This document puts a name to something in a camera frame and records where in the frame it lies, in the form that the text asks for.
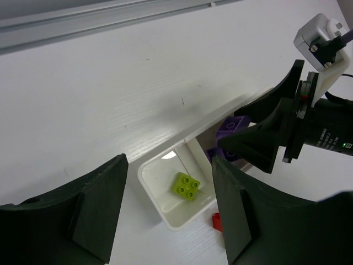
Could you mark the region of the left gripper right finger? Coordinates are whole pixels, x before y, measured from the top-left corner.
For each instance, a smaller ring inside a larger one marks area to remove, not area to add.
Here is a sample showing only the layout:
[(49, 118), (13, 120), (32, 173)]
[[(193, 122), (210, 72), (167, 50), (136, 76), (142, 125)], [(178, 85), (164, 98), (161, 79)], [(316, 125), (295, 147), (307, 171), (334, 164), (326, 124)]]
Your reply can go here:
[(352, 192), (314, 202), (215, 157), (212, 176), (229, 264), (351, 264)]

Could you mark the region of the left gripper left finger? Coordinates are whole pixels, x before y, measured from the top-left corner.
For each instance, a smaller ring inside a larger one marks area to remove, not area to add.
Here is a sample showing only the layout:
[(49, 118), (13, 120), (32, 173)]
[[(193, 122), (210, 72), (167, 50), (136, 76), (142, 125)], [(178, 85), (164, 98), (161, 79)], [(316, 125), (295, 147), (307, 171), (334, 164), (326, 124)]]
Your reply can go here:
[(129, 163), (120, 154), (20, 204), (1, 206), (2, 264), (108, 264)]

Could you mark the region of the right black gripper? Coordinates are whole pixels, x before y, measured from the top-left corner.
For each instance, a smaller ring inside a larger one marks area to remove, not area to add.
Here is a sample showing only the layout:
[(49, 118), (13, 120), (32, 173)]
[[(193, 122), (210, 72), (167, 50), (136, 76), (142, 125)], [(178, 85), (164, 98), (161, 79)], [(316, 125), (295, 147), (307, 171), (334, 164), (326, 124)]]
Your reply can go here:
[(278, 85), (236, 110), (235, 116), (248, 116), (256, 125), (220, 139), (219, 147), (265, 173), (272, 172), (278, 149), (285, 145), (286, 163), (299, 157), (303, 145), (352, 156), (352, 100), (325, 92), (303, 119), (296, 120), (303, 66), (303, 60), (295, 60)]

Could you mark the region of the green square lego brick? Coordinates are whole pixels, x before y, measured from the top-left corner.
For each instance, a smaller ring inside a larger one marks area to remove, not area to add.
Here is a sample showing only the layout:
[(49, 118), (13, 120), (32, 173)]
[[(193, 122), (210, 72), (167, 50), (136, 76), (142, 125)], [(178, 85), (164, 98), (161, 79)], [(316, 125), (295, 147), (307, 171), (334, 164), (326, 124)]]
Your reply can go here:
[(176, 174), (171, 191), (184, 199), (193, 201), (198, 193), (199, 186), (200, 181), (183, 172), (179, 172)]

